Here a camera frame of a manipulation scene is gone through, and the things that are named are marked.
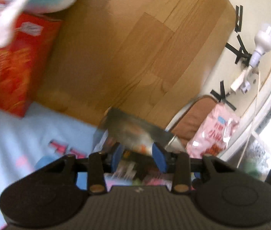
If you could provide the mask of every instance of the wooden floor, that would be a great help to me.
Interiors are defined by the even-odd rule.
[[[228,0],[78,0],[63,14],[36,100],[92,124],[115,106],[165,127],[235,23]]]

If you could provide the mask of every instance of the pink snack bag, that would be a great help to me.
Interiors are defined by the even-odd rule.
[[[204,154],[218,155],[225,150],[238,128],[240,118],[218,103],[200,125],[186,149],[190,157],[202,158]]]

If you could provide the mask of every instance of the white light bulb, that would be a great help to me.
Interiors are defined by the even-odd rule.
[[[256,49],[252,54],[249,65],[252,68],[258,66],[260,58],[265,53],[271,51],[271,25],[264,23],[255,36]]]

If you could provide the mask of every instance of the ribbed black surface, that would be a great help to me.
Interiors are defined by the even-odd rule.
[[[9,226],[6,230],[24,230]],[[71,220],[47,230],[222,230],[204,217],[187,196],[169,193],[163,186],[113,187],[105,195],[90,197]],[[245,229],[271,229],[269,226]]]

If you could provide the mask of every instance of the light blue bedsheet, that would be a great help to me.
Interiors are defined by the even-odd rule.
[[[80,157],[89,155],[95,131],[91,125],[37,103],[30,106],[23,119],[0,110],[0,193],[9,184],[61,157],[64,152]],[[81,188],[86,186],[84,178],[81,177],[82,183],[77,183]],[[0,228],[5,224],[0,213]]]

